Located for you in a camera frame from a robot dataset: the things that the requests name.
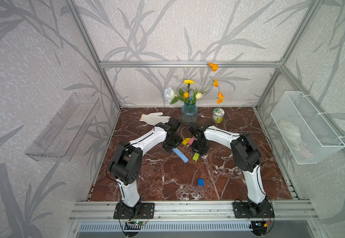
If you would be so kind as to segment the lime green block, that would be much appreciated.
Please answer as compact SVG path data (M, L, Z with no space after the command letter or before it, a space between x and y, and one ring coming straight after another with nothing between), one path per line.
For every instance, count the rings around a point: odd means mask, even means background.
M200 154L199 153L195 153L194 156L193 156L193 160L194 161L198 161L199 157L200 157Z

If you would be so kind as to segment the pink rectangular block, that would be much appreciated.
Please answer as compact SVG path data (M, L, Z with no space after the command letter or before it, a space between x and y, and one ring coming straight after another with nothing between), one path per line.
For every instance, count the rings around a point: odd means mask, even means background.
M190 138L189 141L188 141L188 144L189 145L192 145L192 143L195 141L196 139L194 137Z

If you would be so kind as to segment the yellow rectangular block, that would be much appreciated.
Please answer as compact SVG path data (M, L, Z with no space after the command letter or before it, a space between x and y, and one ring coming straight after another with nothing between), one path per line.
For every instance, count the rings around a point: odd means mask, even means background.
M183 140L182 144L186 146L190 142L191 138L186 138Z

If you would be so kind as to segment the light blue slanted block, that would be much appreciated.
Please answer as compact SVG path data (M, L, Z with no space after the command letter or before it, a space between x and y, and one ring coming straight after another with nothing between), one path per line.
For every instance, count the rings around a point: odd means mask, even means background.
M189 159L184 154L180 154L179 157L184 163L187 163L189 161Z

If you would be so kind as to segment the dark blue cube block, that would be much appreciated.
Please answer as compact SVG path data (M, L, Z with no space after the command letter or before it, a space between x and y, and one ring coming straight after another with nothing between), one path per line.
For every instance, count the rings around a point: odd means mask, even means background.
M204 186L204 180L203 179L198 179L198 186Z

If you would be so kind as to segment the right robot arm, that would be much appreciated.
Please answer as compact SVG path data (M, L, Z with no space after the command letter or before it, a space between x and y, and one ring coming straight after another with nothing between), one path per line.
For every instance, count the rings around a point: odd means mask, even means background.
M207 154L208 142L221 144L232 151L236 166L242 170L246 187L247 201L234 202L236 218L275 218L270 199L263 189L261 178L261 156L254 139L249 134L232 133L215 126L199 126L193 123L189 131L195 138L192 151L199 155Z

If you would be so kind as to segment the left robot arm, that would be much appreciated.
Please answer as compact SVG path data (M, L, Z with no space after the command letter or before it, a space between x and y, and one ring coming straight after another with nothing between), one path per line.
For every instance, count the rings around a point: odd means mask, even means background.
M179 120L171 118L166 123L156 124L151 131L138 139L119 143L108 168L119 185L122 206L129 209L140 206L137 179L141 171L142 158L160 143L166 152L176 149L183 142L177 133L179 127Z

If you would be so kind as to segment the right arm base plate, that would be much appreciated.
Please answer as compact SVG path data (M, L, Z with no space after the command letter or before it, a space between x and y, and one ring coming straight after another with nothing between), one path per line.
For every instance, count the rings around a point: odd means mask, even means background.
M272 204L267 200L256 204L251 201L241 202L234 201L232 203L235 218L240 219L273 219L275 213Z

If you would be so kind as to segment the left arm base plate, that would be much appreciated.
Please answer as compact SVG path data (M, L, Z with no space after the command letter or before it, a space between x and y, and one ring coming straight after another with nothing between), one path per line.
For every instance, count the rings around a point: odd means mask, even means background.
M117 203L114 210L114 219L152 219L154 217L155 204L138 202L134 207L129 207L123 202Z

